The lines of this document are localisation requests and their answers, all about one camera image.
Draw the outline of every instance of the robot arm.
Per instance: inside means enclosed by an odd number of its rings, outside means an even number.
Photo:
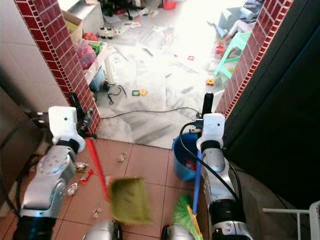
[[[85,148],[84,132],[91,123],[92,109],[77,127],[75,107],[54,106],[48,110],[54,146],[39,161],[21,205],[14,240],[50,240],[69,181],[76,172],[76,154]]]
[[[203,116],[201,137],[197,148],[202,152],[202,160],[207,163],[234,190],[229,177],[229,162],[224,157],[223,135],[225,117],[220,113]],[[202,171],[204,193],[209,211],[210,235],[214,240],[252,240],[242,203],[236,201],[231,192],[207,169]]]

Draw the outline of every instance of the cluttered room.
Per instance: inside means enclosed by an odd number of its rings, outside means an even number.
[[[210,11],[205,0],[122,2],[68,9],[82,19],[83,39],[74,42],[102,119],[97,135],[170,149],[206,92],[214,93],[212,111],[217,107],[262,2],[214,4]],[[123,112],[132,113],[109,118]]]

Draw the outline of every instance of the yellow toy piece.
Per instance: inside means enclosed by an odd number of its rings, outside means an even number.
[[[142,96],[145,96],[148,93],[148,91],[145,90],[144,88],[140,89],[139,92],[140,92],[140,95],[142,95]]]
[[[205,81],[205,84],[207,84],[209,86],[213,86],[213,85],[215,85],[215,80],[213,78],[209,78]]]

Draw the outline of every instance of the green broom bristles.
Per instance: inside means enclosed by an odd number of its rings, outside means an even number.
[[[173,224],[179,225],[187,229],[195,240],[204,240],[202,234],[199,234],[197,231],[197,227],[195,226],[192,219],[192,212],[188,210],[192,204],[191,198],[189,195],[185,194],[179,197],[177,203],[174,206],[173,210]]]

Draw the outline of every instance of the blue broom handle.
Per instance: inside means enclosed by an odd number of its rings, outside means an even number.
[[[197,157],[202,159],[202,153],[198,150]],[[192,214],[197,214],[198,208],[198,198],[199,198],[199,190],[200,190],[200,181],[201,181],[201,168],[202,165],[198,161],[196,162],[195,167],[195,182],[194,182],[194,192],[193,192],[193,204],[192,204]]]

